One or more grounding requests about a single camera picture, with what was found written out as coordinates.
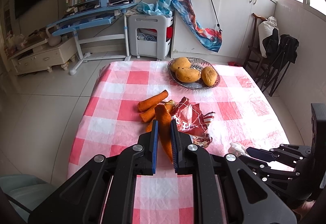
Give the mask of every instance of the red plastic bag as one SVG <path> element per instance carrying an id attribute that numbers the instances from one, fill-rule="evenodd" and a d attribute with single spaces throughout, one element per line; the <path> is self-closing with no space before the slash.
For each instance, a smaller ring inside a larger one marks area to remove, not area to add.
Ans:
<path id="1" fill-rule="evenodd" d="M 207 148 L 213 140 L 207 129 L 214 116 L 215 112 L 203 115 L 199 104 L 191 104 L 186 97 L 183 97 L 171 112 L 171 117 L 176 120 L 178 131 L 191 135 L 193 143 L 203 148 Z"/>

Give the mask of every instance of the orange carrot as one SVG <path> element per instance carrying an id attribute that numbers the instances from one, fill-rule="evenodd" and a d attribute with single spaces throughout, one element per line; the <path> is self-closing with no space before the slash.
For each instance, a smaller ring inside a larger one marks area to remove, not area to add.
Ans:
<path id="1" fill-rule="evenodd" d="M 148 121 L 150 121 L 151 119 L 153 119 L 155 117 L 155 110 L 154 108 L 157 106 L 157 104 L 153 105 L 150 109 L 148 109 L 147 111 L 140 113 L 140 117 L 141 119 L 146 123 Z"/>
<path id="2" fill-rule="evenodd" d="M 159 122 L 159 139 L 162 144 L 163 150 L 173 163 L 171 135 L 170 135 L 170 122 L 171 115 L 167 112 L 164 105 L 157 105 L 155 108 L 155 116 Z"/>
<path id="3" fill-rule="evenodd" d="M 148 109 L 150 109 L 153 105 L 158 104 L 168 96 L 168 92 L 164 90 L 160 94 L 157 94 L 155 96 L 152 96 L 151 98 L 148 98 L 142 102 L 138 103 L 138 110 L 139 112 L 144 112 Z"/>
<path id="4" fill-rule="evenodd" d="M 165 107 L 168 113 L 170 113 L 174 107 L 174 104 L 171 104 L 172 100 L 170 100 L 169 102 L 165 103 Z M 148 126 L 146 127 L 146 132 L 151 132 L 152 131 L 152 125 L 153 125 L 153 120 L 155 119 L 155 117 L 151 120 L 151 122 L 148 124 Z"/>

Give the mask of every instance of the metal bolt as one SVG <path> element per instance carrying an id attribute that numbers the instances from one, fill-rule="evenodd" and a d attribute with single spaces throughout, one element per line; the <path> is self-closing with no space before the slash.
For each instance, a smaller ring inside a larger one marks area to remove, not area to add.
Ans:
<path id="1" fill-rule="evenodd" d="M 198 150 L 198 146 L 195 144 L 190 144 L 188 145 L 188 150 L 192 150 L 192 151 Z"/>
<path id="2" fill-rule="evenodd" d="M 142 146 L 140 144 L 136 144 L 136 145 L 132 146 L 132 149 L 134 151 L 141 151 L 142 150 Z"/>
<path id="3" fill-rule="evenodd" d="M 225 157 L 229 162 L 234 162 L 236 157 L 233 154 L 228 154 Z"/>
<path id="4" fill-rule="evenodd" d="M 95 162 L 102 162 L 102 161 L 104 161 L 104 156 L 103 155 L 96 155 L 94 157 L 94 161 Z"/>

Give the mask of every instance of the pink and white tablecloth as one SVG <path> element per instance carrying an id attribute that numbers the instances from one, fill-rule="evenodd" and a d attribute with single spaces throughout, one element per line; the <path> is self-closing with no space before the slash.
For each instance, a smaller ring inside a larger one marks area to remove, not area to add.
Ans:
<path id="1" fill-rule="evenodd" d="M 213 142 L 207 151 L 224 156 L 230 143 L 270 149 L 288 144 L 267 99 L 242 67 L 214 65 L 220 84 L 208 90 L 189 90 L 171 80 L 165 61 L 113 62 L 103 68 L 80 122 L 69 158 L 68 177 L 96 154 L 120 154 L 136 144 L 147 124 L 137 104 L 167 90 L 167 99 L 184 96 L 200 103 L 202 112 L 216 112 L 209 126 Z M 133 223 L 193 223 L 191 176 L 179 177 L 158 144 L 154 176 L 137 178 Z"/>

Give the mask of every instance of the wooden chair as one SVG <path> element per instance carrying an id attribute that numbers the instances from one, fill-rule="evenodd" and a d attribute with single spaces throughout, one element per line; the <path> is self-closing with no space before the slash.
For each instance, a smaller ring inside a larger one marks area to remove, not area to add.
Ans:
<path id="1" fill-rule="evenodd" d="M 255 18 L 255 23 L 254 23 L 254 30 L 252 32 L 252 39 L 251 39 L 251 43 L 250 45 L 248 46 L 249 50 L 248 50 L 248 53 L 247 53 L 247 56 L 246 56 L 246 59 L 243 63 L 243 68 L 245 69 L 246 66 L 248 66 L 254 73 L 254 76 L 252 76 L 252 78 L 255 80 L 256 78 L 258 78 L 258 72 L 260 69 L 262 69 L 263 71 L 265 71 L 266 68 L 263 67 L 263 64 L 269 64 L 269 61 L 267 58 L 264 58 L 262 55 L 261 55 L 261 52 L 260 52 L 260 47 L 254 47 L 254 40 L 255 40 L 255 34 L 256 34 L 256 28 L 257 28 L 257 20 L 260 19 L 262 21 L 267 21 L 266 18 L 262 17 L 262 16 L 259 16 L 259 15 L 256 15 L 255 13 L 252 13 L 253 17 Z M 254 60 L 254 59 L 250 59 L 250 54 L 251 52 L 255 53 L 259 60 Z M 253 62 L 253 63 L 257 63 L 257 66 L 256 68 L 254 66 L 252 66 L 251 64 L 249 64 L 249 62 Z"/>

